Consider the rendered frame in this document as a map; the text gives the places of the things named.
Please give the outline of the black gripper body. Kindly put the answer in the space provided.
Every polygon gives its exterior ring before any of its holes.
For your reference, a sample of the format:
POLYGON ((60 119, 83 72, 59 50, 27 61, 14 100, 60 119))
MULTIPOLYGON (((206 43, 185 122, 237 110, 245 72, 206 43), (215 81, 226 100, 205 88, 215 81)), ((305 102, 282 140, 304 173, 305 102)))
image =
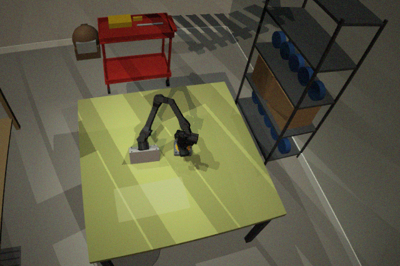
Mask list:
MULTIPOLYGON (((178 139, 177 134, 175 134, 174 137, 175 137, 175 139, 176 138, 178 139)), ((179 141, 179 139, 177 140, 178 147, 180 147, 180 151, 179 151, 180 157, 189 156, 189 151, 188 151, 188 149, 186 149, 186 143, 187 143, 187 140, 184 142, 179 141)))

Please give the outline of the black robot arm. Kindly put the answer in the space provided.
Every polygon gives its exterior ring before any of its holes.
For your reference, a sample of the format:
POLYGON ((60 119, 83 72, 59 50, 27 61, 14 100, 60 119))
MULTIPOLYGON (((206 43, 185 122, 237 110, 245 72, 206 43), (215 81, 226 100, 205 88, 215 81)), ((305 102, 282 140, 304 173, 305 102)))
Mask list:
POLYGON ((151 113, 147 119, 146 125, 143 127, 142 131, 139 133, 139 137, 136 139, 138 144, 138 150, 148 150, 149 149, 149 142, 148 137, 151 136, 153 130, 151 130, 153 120, 155 115, 158 111, 158 108, 162 103, 169 104, 171 109, 175 113, 179 125, 182 131, 177 130, 176 134, 178 135, 178 139, 181 142, 187 140, 186 147, 193 146, 197 144, 199 134, 195 134, 191 132, 190 123, 188 120, 182 115, 181 111, 179 110, 177 104, 175 103, 174 99, 170 99, 168 97, 164 97, 162 94, 156 94, 154 96, 153 107, 151 113))

